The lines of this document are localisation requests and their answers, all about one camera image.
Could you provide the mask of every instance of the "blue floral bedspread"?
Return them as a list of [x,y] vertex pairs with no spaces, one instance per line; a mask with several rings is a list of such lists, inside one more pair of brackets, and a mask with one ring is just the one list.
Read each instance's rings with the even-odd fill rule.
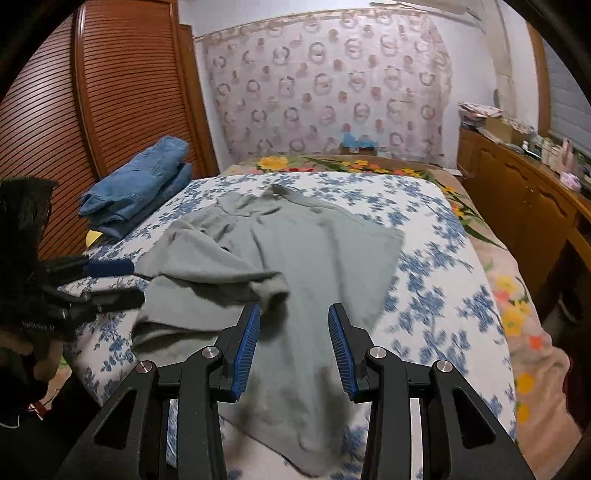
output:
[[[486,401],[504,428],[515,436],[514,379],[504,331],[485,273],[466,232],[441,190],[411,177],[350,173],[271,173],[195,180],[116,244],[90,250],[93,258],[129,258],[148,251],[179,216],[211,205],[229,191],[260,194],[271,183],[336,203],[380,225],[405,232],[400,263],[384,301],[372,339],[402,359],[431,365],[447,359]],[[363,245],[359,245],[363,255]],[[135,277],[86,279],[68,286],[80,293],[147,282]],[[77,332],[67,360],[102,404],[131,370],[130,331],[137,311],[103,314]],[[412,401],[413,478],[422,478],[418,402]],[[343,433],[342,464],[324,478],[359,478],[365,451],[369,406],[358,406]],[[282,457],[220,420],[230,478],[301,479]],[[168,461],[176,463],[176,405],[171,407]]]

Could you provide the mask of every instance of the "patterned wall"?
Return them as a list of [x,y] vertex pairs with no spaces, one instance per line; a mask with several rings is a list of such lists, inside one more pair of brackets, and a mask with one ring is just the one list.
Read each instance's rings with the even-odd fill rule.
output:
[[345,132],[387,155],[443,163],[452,66],[427,14],[401,8],[292,15],[204,39],[235,161],[337,153]]

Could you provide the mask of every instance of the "metal screw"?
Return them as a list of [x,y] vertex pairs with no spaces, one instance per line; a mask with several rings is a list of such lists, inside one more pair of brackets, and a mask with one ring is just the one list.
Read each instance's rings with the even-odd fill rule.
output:
[[448,362],[447,360],[439,360],[437,362],[437,369],[440,372],[443,372],[446,374],[446,373],[449,373],[453,370],[453,365],[451,362]]
[[139,374],[146,374],[152,370],[152,362],[140,362],[135,366],[135,371]]
[[216,358],[219,354],[220,350],[218,350],[214,346],[207,346],[203,350],[201,350],[201,354],[205,358]]
[[386,356],[386,350],[380,346],[375,346],[369,349],[369,354],[374,358],[384,358]]

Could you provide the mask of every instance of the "blue denim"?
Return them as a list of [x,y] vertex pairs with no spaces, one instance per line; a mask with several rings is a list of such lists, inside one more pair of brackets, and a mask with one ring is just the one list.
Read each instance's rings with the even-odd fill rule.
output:
[[188,150],[185,140],[162,137],[82,195],[79,215],[94,225],[130,220],[178,173]]
[[169,180],[168,183],[160,189],[156,197],[154,197],[149,204],[136,213],[130,220],[126,222],[109,222],[103,223],[102,225],[95,225],[91,217],[89,228],[91,230],[96,230],[97,232],[103,232],[117,240],[122,240],[125,235],[185,188],[191,181],[192,173],[193,167],[190,163],[181,164],[178,169],[178,174]]

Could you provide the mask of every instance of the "white wall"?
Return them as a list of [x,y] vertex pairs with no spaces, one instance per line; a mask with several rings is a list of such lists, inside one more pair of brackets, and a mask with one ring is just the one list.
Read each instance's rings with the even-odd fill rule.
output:
[[534,47],[525,19],[507,5],[499,1],[501,14],[507,30],[507,40],[511,50],[513,83],[517,97],[516,119],[538,129],[540,105],[538,99],[538,76],[535,70]]
[[[291,13],[369,6],[369,0],[178,0],[180,22],[191,25],[195,36]],[[455,159],[460,124],[457,102],[492,105],[495,69],[484,35],[476,28],[472,17],[466,14],[461,22],[435,15],[432,18],[452,58],[452,92],[443,114],[443,152],[446,158]],[[223,138],[212,91],[207,87],[209,80],[200,42],[196,43],[196,52],[213,146],[220,171],[223,171],[233,163],[232,157]]]

